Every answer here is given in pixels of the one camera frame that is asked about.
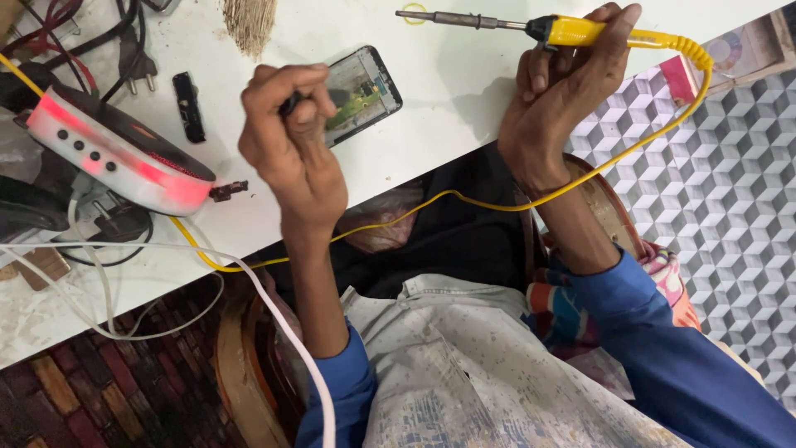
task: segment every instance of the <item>phone screen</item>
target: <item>phone screen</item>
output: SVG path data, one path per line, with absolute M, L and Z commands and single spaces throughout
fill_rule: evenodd
M 379 53 L 365 46 L 330 67 L 326 80 L 338 113 L 326 121 L 332 147 L 397 112 L 403 105 Z

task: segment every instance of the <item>blue sleeve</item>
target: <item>blue sleeve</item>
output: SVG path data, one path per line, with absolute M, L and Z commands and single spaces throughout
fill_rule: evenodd
M 357 330 L 349 325 L 349 343 L 339 355 L 315 360 L 334 401 L 337 446 L 362 446 L 368 429 L 370 404 L 376 395 L 376 376 Z M 310 401 L 298 426 L 296 447 L 320 447 L 323 410 L 318 389 L 310 378 Z
M 796 419 L 696 329 L 675 327 L 654 281 L 620 252 L 613 268 L 570 280 L 635 406 L 693 446 L 796 446 Z

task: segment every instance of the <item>white table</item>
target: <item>white table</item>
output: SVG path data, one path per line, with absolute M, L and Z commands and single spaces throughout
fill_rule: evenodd
M 499 121 L 513 92 L 512 77 L 520 54 L 534 42 L 522 33 L 441 26 L 407 26 L 393 15 L 401 2 L 363 0 L 280 0 L 276 26 L 262 56 L 270 65 L 326 63 L 374 45 L 404 98 L 394 116 L 337 145 L 349 188 L 350 205 L 365 201 L 472 151 L 496 138 Z M 769 13 L 787 0 L 642 0 L 639 28 L 707 41 Z M 602 0 L 529 0 L 479 2 L 436 0 L 430 10 L 484 14 L 525 21 L 546 14 L 583 16 Z M 217 0 L 181 0 L 170 16 L 147 12 L 147 51 L 158 65 L 157 92 L 139 84 L 131 97 L 123 88 L 115 104 L 210 166 L 218 183 L 249 181 L 249 192 L 228 202 L 208 201 L 193 216 L 194 235 L 209 246 L 242 257 L 280 239 L 279 209 L 267 186 L 240 158 L 237 140 L 244 121 L 240 91 L 256 61 L 241 56 L 226 27 Z M 86 1 L 77 20 L 81 35 L 67 48 L 102 33 L 119 19 L 111 0 Z M 81 59 L 101 91 L 118 76 L 118 43 L 106 44 Z M 627 76 L 639 73 L 675 52 L 634 50 Z M 199 88 L 207 142 L 189 143 L 182 130 L 171 77 L 190 72 Z M 71 73 L 58 74 L 69 82 Z M 153 242 L 185 240 L 163 217 L 155 219 Z M 115 258 L 111 250 L 106 260 Z M 93 306 L 103 321 L 103 301 L 94 268 L 75 265 L 60 282 L 81 304 Z M 132 261 L 107 270 L 117 314 L 145 304 L 210 271 L 188 252 L 146 249 Z M 86 329 L 52 289 L 32 294 L 20 278 L 0 282 L 0 367 L 12 364 Z

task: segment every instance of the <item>red cable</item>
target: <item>red cable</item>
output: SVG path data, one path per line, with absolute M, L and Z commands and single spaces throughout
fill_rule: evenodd
M 47 48 L 51 49 L 53 51 L 57 51 L 58 53 L 60 53 L 60 49 L 58 48 L 58 45 L 51 44 L 51 43 L 47 42 Z M 94 76 L 92 75 L 91 71 L 88 69 L 86 64 L 84 64 L 83 62 L 80 62 L 80 59 L 74 57 L 69 52 L 69 50 L 66 50 L 66 55 L 69 56 L 69 59 L 71 59 L 72 62 L 74 62 L 75 65 L 77 65 L 77 68 L 80 69 L 80 71 L 83 73 L 83 76 L 86 78 L 86 81 L 88 82 L 88 87 L 92 90 L 92 94 L 94 93 L 94 91 L 98 92 L 99 89 L 97 88 L 97 83 L 94 80 Z
M 50 31 L 56 29 L 58 25 L 58 19 L 63 17 L 67 11 L 79 0 L 67 0 L 67 2 L 53 15 L 53 11 L 55 10 L 55 6 L 58 4 L 60 0 L 52 0 L 47 6 L 47 15 L 45 15 L 45 24 L 39 29 L 38 36 L 34 37 L 33 40 L 28 44 L 28 47 L 31 48 L 36 54 L 43 53 L 44 51 L 49 48 L 47 46 L 47 37 Z
M 51 6 L 55 4 L 57 4 L 57 0 L 50 3 Z M 48 17 L 50 20 L 45 21 L 45 24 L 48 24 L 49 26 L 45 27 L 44 29 L 31 31 L 30 33 L 18 38 L 16 41 L 10 42 L 8 45 L 3 47 L 2 50 L 0 50 L 0 53 L 3 53 L 6 57 L 12 57 L 12 53 L 15 49 L 28 44 L 30 41 L 40 36 L 42 32 L 47 34 L 48 29 L 56 29 L 57 27 L 68 22 L 69 19 L 71 19 L 77 13 L 77 10 L 80 8 L 80 6 L 82 6 L 82 4 L 83 0 L 68 0 L 68 2 L 54 14 L 54 20 L 52 20 L 53 17 Z M 38 52 L 43 53 L 44 51 L 45 49 L 40 47 Z

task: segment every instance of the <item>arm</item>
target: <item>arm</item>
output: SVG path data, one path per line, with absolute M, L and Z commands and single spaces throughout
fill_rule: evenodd
M 569 182 L 564 142 L 621 83 L 626 39 L 640 13 L 638 6 L 620 12 L 610 3 L 597 9 L 589 18 L 610 21 L 595 46 L 574 60 L 540 49 L 523 55 L 498 150 L 532 198 Z M 793 418 L 698 331 L 673 326 L 652 279 L 613 246 L 577 189 L 537 211 L 573 273 L 578 300 L 597 322 L 602 346 L 624 366 L 640 411 L 694 446 L 794 445 Z
M 329 255 L 348 191 L 337 159 L 323 142 L 326 118 L 337 112 L 324 85 L 328 76 L 324 64 L 258 66 L 241 95 L 246 124 L 238 148 L 279 203 L 298 320 L 332 396 L 337 444 L 360 446 L 376 380 L 362 340 L 345 321 Z M 306 99 L 282 117 L 279 106 L 297 91 Z M 322 444 L 323 411 L 314 383 L 298 432 L 297 446 Z
M 694 446 L 794 445 L 793 416 L 696 329 L 675 327 L 666 299 L 630 255 L 570 281 L 641 412 Z
M 347 324 L 334 282 L 329 237 L 320 244 L 285 236 L 304 344 L 334 401 L 338 446 L 361 446 L 368 429 L 376 377 L 357 330 Z M 323 411 L 315 384 L 296 435 L 296 447 L 321 446 Z

